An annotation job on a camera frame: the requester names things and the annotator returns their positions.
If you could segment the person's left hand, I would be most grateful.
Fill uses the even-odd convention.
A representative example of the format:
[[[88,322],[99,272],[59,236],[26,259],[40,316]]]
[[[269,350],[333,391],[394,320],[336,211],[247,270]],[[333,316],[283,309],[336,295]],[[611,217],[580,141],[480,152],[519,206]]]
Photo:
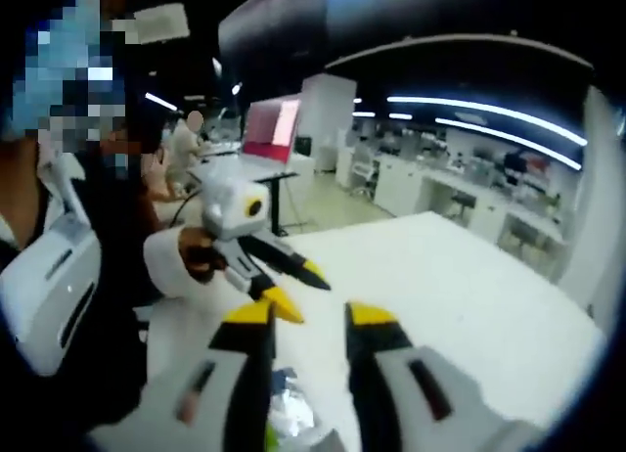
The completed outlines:
[[[178,250],[187,273],[201,284],[209,283],[216,271],[223,271],[225,257],[213,247],[212,236],[201,227],[183,227]]]

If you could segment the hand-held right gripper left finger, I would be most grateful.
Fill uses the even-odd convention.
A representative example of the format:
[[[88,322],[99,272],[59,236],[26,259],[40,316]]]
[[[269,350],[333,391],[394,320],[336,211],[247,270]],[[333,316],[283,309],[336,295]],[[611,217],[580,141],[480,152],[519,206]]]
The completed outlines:
[[[101,451],[262,451],[275,357],[275,305],[247,303],[212,339],[178,354],[121,422],[91,433]]]

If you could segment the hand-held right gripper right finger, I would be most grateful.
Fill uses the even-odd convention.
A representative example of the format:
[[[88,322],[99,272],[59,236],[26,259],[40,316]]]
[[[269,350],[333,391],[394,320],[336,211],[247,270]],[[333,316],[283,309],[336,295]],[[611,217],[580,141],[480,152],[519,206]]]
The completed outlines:
[[[412,344],[390,312],[344,305],[348,387],[365,451],[533,451],[543,433],[509,420],[435,350]]]

